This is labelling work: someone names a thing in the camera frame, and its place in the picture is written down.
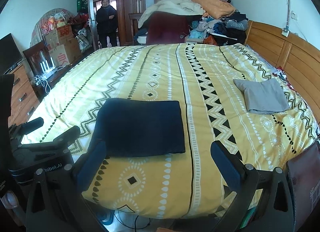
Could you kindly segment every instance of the black jacket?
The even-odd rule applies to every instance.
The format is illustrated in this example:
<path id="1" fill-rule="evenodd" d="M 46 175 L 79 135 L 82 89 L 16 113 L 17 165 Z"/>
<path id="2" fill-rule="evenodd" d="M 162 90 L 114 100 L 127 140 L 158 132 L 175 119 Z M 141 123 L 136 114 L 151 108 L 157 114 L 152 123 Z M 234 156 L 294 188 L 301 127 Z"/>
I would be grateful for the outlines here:
<path id="1" fill-rule="evenodd" d="M 98 34 L 107 34 L 115 32 L 118 28 L 118 16 L 117 11 L 110 5 L 109 8 L 105 9 L 101 7 L 97 11 L 96 22 Z"/>

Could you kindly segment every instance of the black pants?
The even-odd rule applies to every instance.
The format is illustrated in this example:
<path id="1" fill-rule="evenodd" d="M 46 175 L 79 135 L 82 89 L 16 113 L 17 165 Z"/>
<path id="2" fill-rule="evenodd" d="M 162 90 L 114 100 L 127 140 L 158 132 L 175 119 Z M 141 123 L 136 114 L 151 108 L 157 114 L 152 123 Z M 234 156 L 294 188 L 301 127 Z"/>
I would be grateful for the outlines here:
<path id="1" fill-rule="evenodd" d="M 107 33 L 107 34 L 99 34 L 99 41 L 101 43 L 101 48 L 106 48 L 108 45 L 107 37 L 109 36 L 110 44 L 112 47 L 118 46 L 117 43 L 117 35 L 116 32 Z"/>

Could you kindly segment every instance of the black cable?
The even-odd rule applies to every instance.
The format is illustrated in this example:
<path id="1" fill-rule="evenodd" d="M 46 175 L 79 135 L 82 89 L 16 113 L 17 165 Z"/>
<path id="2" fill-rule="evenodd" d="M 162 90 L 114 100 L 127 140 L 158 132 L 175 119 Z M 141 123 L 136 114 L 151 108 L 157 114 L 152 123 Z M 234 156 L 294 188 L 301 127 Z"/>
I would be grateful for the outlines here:
<path id="1" fill-rule="evenodd" d="M 139 216 L 137 216 L 136 219 L 135 219 L 135 221 L 134 221 L 134 228 L 131 228 L 131 227 L 128 227 L 127 225 L 125 225 L 124 223 L 122 223 L 122 222 L 117 218 L 116 213 L 114 213 L 114 215 L 115 215 L 116 219 L 119 221 L 120 224 L 124 225 L 126 228 L 134 229 L 135 232 L 137 232 L 137 230 L 144 229 L 144 228 L 150 226 L 150 224 L 151 224 L 151 218 L 149 218 L 149 223 L 148 223 L 145 227 L 143 227 L 143 228 L 137 228 L 137 219 L 138 219 L 138 217 L 139 217 Z"/>

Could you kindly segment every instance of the drawer handle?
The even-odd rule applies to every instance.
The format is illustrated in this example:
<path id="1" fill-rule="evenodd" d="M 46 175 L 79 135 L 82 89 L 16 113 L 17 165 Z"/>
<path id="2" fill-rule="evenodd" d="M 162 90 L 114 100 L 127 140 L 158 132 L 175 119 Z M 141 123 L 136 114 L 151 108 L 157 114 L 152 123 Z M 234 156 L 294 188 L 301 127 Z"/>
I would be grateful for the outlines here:
<path id="1" fill-rule="evenodd" d="M 35 110 L 35 107 L 33 106 L 33 107 L 30 109 L 30 111 L 27 113 L 27 115 L 31 115 L 31 114 L 34 112 L 34 110 Z"/>
<path id="2" fill-rule="evenodd" d="M 20 78 L 17 78 L 17 79 L 14 81 L 13 85 L 15 86 L 15 85 L 18 84 L 19 82 L 20 82 Z"/>
<path id="3" fill-rule="evenodd" d="M 24 100 L 26 97 L 27 97 L 27 93 L 24 93 L 24 95 L 21 98 L 19 98 L 19 101 L 22 102 L 22 100 Z"/>

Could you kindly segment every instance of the person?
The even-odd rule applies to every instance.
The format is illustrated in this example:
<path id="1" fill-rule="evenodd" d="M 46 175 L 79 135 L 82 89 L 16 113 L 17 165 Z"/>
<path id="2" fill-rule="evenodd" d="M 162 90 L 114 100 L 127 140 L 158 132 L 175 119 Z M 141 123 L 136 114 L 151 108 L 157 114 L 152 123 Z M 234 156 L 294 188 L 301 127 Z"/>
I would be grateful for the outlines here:
<path id="1" fill-rule="evenodd" d="M 101 8 L 97 11 L 96 22 L 101 48 L 106 48 L 109 36 L 112 47 L 118 46 L 116 30 L 118 28 L 117 11 L 110 5 L 110 0 L 102 0 Z"/>

